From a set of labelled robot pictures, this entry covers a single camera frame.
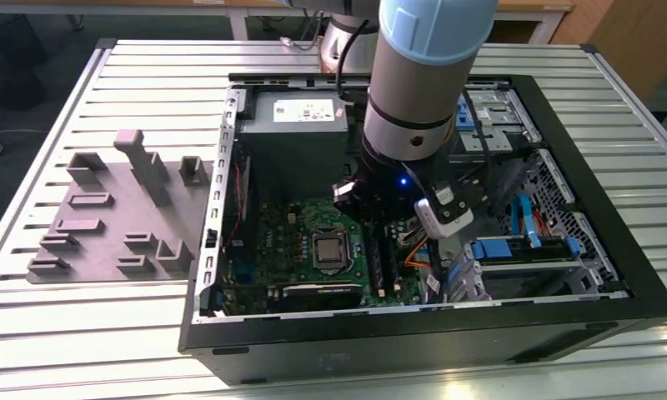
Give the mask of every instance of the slotted aluminum platform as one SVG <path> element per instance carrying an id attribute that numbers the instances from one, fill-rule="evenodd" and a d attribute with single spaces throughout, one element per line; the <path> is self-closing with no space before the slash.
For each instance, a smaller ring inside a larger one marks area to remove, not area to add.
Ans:
<path id="1" fill-rule="evenodd" d="M 214 159 L 228 73 L 316 72 L 279 42 L 120 41 L 96 50 L 0 224 L 0 399 L 207 393 L 238 398 L 589 398 L 667 395 L 667 324 L 558 362 L 231 389 L 176 350 L 185 282 L 31 285 L 73 152 L 144 130 L 164 161 Z M 531 74 L 667 286 L 667 133 L 602 57 L 489 45 L 474 73 Z"/>

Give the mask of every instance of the motherboard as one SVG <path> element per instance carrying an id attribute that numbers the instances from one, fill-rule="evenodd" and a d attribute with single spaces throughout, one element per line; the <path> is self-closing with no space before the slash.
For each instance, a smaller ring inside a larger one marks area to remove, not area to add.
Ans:
<path id="1" fill-rule="evenodd" d="M 403 222 L 388 226 L 394 246 L 403 230 Z M 235 314 L 271 313 L 278 289 L 306 289 L 307 285 L 360 290 L 363 307 L 420 303 L 415 268 L 402 274 L 396 290 L 372 288 L 363 227 L 334 208 L 328 199 L 260 204 L 255 262 L 234 262 L 228 280 L 232 284 L 226 286 L 226 307 Z"/>

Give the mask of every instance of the label sticker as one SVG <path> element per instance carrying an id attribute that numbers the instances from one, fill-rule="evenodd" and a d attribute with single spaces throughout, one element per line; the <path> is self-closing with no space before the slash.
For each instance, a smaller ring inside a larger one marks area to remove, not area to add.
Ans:
<path id="1" fill-rule="evenodd" d="M 477 111 L 477 116 L 479 118 L 487 119 L 487 118 L 490 118 L 490 112 L 487 110 L 479 110 L 479 111 Z"/>
<path id="2" fill-rule="evenodd" d="M 440 282 L 435 279 L 432 275 L 427 276 L 427 286 L 430 286 L 432 292 L 440 293 Z"/>
<path id="3" fill-rule="evenodd" d="M 275 123 L 326 123 L 335 121 L 334 100 L 276 100 Z"/>

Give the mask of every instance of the green circuit board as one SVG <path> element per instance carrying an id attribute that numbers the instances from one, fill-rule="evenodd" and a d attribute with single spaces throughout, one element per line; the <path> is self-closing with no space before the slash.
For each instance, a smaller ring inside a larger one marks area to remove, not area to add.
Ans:
<path id="1" fill-rule="evenodd" d="M 403 277 L 399 292 L 379 297 L 371 291 L 362 228 L 334 208 L 331 200 L 263 203 L 258 226 L 254 282 L 250 286 L 236 285 L 239 313 L 264 313 L 266 298 L 259 288 L 282 283 L 359 284 L 363 286 L 362 307 L 419 303 L 415 274 Z M 314 240 L 318 233 L 331 230 L 346 233 L 350 266 L 327 274 L 315 268 Z"/>

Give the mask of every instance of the screw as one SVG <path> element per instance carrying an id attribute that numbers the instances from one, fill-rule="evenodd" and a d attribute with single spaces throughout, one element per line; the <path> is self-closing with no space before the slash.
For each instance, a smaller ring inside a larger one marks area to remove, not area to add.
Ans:
<path id="1" fill-rule="evenodd" d="M 422 136 L 415 136 L 411 140 L 410 140 L 410 144 L 415 147 L 420 146 L 424 142 L 424 138 Z"/>

